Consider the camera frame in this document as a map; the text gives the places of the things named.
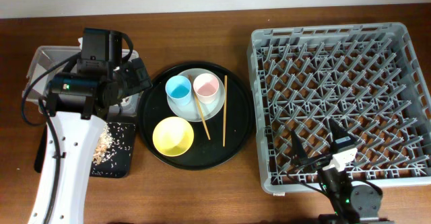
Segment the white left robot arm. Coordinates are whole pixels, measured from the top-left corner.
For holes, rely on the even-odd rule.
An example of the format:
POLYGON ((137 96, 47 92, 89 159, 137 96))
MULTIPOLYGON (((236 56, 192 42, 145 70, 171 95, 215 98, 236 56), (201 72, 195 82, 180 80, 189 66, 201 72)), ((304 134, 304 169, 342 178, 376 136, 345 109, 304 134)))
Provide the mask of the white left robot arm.
POLYGON ((46 150, 29 223, 82 223, 93 153, 111 106, 152 86, 140 58, 75 54, 45 69, 32 63, 22 101, 46 118, 46 150))

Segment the yellow bowl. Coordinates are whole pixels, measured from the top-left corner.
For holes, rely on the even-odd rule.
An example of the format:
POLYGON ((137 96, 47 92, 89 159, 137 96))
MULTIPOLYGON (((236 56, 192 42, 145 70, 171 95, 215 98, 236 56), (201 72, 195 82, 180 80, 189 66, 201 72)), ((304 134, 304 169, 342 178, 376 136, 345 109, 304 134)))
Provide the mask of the yellow bowl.
POLYGON ((171 116, 160 121, 152 134, 156 150, 167 157, 186 153, 194 141, 194 130, 183 118, 171 116))

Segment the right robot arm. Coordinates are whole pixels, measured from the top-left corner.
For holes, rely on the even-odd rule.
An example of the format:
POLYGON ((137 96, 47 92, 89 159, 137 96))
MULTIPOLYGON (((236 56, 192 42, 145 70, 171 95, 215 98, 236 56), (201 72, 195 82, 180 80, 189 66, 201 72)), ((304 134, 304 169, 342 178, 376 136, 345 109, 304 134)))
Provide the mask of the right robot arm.
POLYGON ((333 135, 330 150, 316 157, 309 157, 299 136, 290 131, 295 166, 286 173, 287 177, 297 170, 317 173, 317 191, 329 199, 334 210, 333 214, 320 214, 319 223, 391 223, 378 215, 383 199, 381 188, 366 180, 354 186, 346 172, 346 165, 355 160, 358 152, 357 138, 332 118, 329 126, 333 135))

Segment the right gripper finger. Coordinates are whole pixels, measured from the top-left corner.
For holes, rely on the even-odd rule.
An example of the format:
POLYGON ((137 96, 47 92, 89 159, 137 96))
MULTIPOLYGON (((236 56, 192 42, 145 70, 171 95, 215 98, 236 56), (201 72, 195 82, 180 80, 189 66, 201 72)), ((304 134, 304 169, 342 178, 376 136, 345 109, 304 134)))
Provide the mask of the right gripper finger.
POLYGON ((329 119, 329 127, 333 136, 332 149, 352 149, 355 147, 356 138, 332 118, 329 119))
POLYGON ((294 130, 291 130, 290 134, 291 134, 291 140, 292 140, 292 150, 294 152, 294 155, 299 160, 307 159, 308 155, 307 155, 306 151, 304 150, 304 148, 302 146, 302 141, 300 140, 300 138, 298 137, 296 132, 294 130))

